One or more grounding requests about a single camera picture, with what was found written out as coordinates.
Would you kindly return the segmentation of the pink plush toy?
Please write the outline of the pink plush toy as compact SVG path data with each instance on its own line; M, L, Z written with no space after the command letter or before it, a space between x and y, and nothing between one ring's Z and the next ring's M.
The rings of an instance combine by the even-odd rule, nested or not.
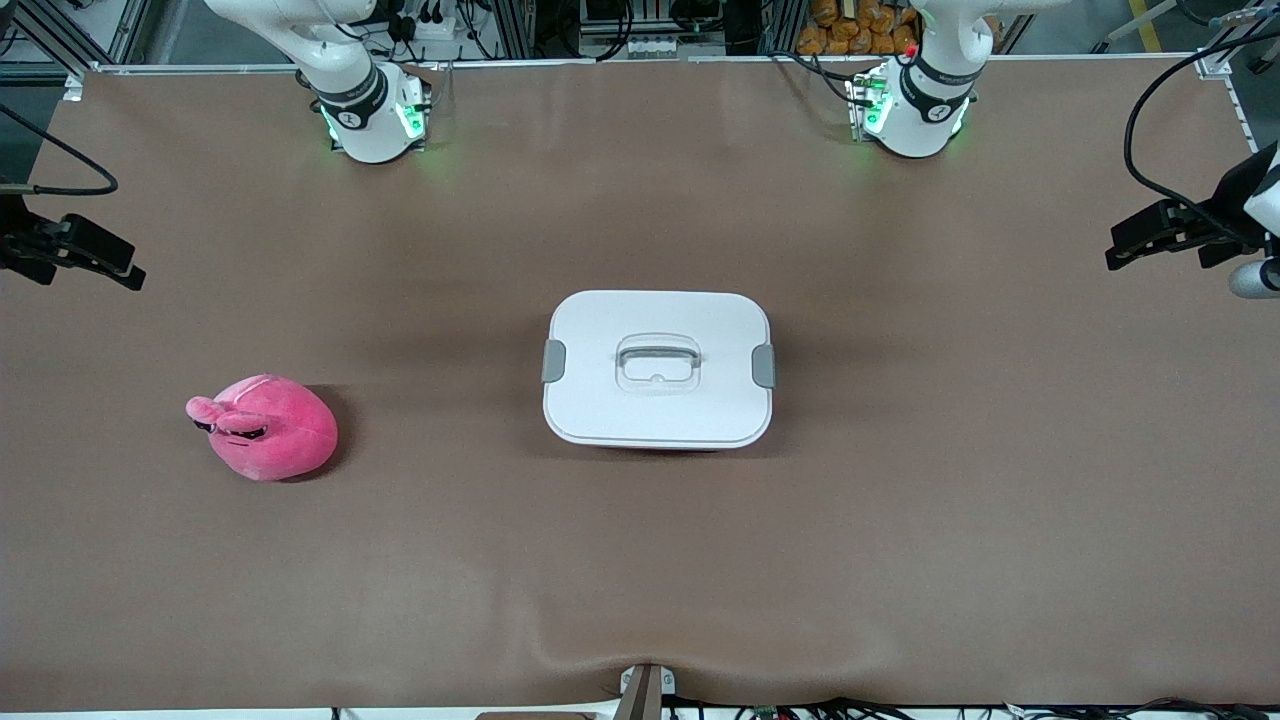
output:
M308 387L257 374L212 397L186 402L187 418L238 475L261 483L296 480L324 466L339 445L334 413Z

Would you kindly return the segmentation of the white box lid grey latches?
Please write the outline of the white box lid grey latches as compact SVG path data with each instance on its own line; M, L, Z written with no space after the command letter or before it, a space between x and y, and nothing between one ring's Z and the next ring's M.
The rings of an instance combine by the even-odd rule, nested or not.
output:
M740 293L588 290L553 311L543 415L573 445L716 451L773 414L771 322Z

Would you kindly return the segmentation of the orange snack pile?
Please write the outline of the orange snack pile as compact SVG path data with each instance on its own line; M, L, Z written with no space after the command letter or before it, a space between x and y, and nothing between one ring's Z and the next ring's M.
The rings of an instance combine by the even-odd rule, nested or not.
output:
M831 56L890 56L915 47L923 18L909 0L809 0L794 51Z

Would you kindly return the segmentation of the white power strip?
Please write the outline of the white power strip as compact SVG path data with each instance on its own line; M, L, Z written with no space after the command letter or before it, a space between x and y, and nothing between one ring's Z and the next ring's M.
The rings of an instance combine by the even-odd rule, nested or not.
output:
M393 42L453 42L458 35L457 20L452 15L425 8L426 14L406 14L403 12L389 14L387 33Z

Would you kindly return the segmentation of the table cover mat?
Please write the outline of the table cover mat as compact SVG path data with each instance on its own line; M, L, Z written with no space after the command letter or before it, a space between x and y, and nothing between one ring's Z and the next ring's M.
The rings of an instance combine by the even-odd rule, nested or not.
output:
M460 69L431 143L326 146L293 76L95 76L52 131L131 292L0 281L0 711L566 705L630 665L713 703L1280 705L1280 300L1110 272L1167 60L996 61L904 161L771 61ZM581 290L755 300L764 436L571 445ZM186 402L334 413L248 480Z

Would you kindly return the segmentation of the aluminium frame strut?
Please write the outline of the aluminium frame strut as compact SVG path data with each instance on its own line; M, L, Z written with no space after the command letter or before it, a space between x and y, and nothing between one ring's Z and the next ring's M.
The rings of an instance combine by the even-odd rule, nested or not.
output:
M1231 61L1240 50L1254 44L1267 49L1280 42L1280 0L1245 0L1242 8L1212 17L1208 27L1215 35L1196 61L1197 73L1201 78L1230 76Z
M116 64L154 0L0 0L0 63Z

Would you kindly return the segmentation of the silver table edge rail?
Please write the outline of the silver table edge rail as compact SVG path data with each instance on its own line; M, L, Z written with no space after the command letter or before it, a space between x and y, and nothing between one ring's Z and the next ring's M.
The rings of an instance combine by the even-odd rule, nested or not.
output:
M989 58L989 63L996 61L1120 61L1120 60L1180 60L1190 53L1103 53L1103 54L1001 54ZM884 60L887 56L854 55L854 56L820 56L823 63L870 63ZM685 58L686 63L753 63L773 61L772 56L712 56L699 55Z
M498 68L541 68L562 65L591 65L590 59L520 59L520 60L448 60L401 63L407 69L421 70L460 70L460 69L498 69ZM63 102L79 102L83 99L84 82L91 74L137 76L137 77L202 77L202 76L293 76L296 64L210 64L210 65L104 65L93 61L83 76L68 76L63 85Z

